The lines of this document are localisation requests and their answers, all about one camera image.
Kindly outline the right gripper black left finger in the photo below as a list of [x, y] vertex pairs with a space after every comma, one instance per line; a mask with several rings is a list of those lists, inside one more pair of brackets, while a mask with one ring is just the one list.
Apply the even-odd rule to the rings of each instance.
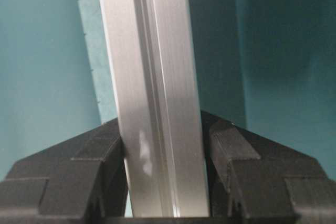
[[1, 223], [99, 223], [125, 214], [118, 121], [16, 161], [1, 181]]

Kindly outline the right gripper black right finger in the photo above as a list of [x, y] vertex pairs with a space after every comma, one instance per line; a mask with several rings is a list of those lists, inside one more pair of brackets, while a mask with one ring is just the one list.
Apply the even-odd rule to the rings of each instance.
[[211, 214], [226, 223], [335, 223], [335, 181], [313, 157], [201, 113]]

